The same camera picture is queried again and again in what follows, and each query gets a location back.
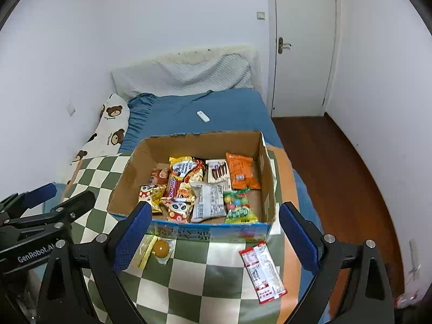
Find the light switch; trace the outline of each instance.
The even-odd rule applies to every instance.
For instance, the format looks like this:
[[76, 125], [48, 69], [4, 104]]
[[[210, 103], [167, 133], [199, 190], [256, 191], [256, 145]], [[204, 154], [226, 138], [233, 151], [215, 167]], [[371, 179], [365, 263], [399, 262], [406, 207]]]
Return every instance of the light switch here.
[[72, 117], [72, 115], [75, 113], [75, 106], [72, 102], [69, 102], [69, 104], [66, 106], [67, 111], [69, 112], [69, 115]]

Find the door handle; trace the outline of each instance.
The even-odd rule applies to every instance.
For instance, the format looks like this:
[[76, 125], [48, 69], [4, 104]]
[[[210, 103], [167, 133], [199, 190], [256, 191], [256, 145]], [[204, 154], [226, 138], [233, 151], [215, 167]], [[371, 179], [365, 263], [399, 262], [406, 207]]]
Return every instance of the door handle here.
[[290, 43], [284, 43], [284, 38], [280, 37], [279, 41], [277, 43], [277, 53], [280, 55], [284, 49], [291, 49], [291, 44]]

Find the door frame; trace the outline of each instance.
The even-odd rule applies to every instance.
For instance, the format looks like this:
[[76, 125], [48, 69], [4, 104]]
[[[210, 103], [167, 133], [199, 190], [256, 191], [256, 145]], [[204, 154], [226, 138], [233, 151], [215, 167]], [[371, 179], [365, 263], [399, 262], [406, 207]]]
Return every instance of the door frame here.
[[[277, 60], [277, 6], [276, 0], [268, 0], [269, 5], [269, 79], [267, 86], [267, 111], [271, 116], [273, 111], [274, 84], [276, 78], [276, 60]], [[323, 116], [330, 99], [331, 89], [333, 88], [334, 73], [338, 62], [340, 40], [340, 0], [336, 0], [336, 18], [334, 28], [333, 55], [330, 65], [330, 74], [328, 77], [325, 97], [321, 106], [320, 115]]]

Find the wooden floor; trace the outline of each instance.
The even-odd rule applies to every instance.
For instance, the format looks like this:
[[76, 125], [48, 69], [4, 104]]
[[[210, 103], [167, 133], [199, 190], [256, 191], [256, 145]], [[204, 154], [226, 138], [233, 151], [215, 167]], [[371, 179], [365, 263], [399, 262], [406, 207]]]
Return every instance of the wooden floor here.
[[[357, 151], [328, 116], [274, 118], [279, 137], [300, 174], [325, 233], [338, 240], [376, 242], [393, 296], [403, 292], [403, 268], [392, 220], [375, 181]], [[341, 272], [330, 299], [333, 316], [348, 271]]]

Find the bear print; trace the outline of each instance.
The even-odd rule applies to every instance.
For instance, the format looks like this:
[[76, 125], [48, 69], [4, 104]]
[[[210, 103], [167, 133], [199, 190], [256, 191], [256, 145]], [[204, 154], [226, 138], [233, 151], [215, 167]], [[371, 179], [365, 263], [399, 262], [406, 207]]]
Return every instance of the bear print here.
[[87, 151], [80, 150], [78, 154], [75, 156], [75, 158], [72, 160], [72, 162], [80, 161], [84, 156], [87, 156], [87, 153], [88, 153]]
[[99, 115], [99, 119], [102, 118], [102, 116], [104, 115], [104, 112], [105, 112], [105, 105], [102, 105], [102, 111], [101, 111], [101, 114]]
[[124, 138], [124, 129], [119, 129], [118, 131], [112, 134], [111, 144], [113, 145], [121, 144], [123, 142], [123, 138]]
[[98, 136], [98, 134], [94, 133], [92, 136], [90, 136], [90, 139], [87, 142], [89, 143], [90, 141], [92, 141], [97, 136]]
[[118, 116], [120, 113], [122, 113], [122, 109], [123, 106], [119, 105], [119, 106], [114, 106], [114, 107], [108, 107], [107, 108], [107, 113], [110, 117], [116, 117]]

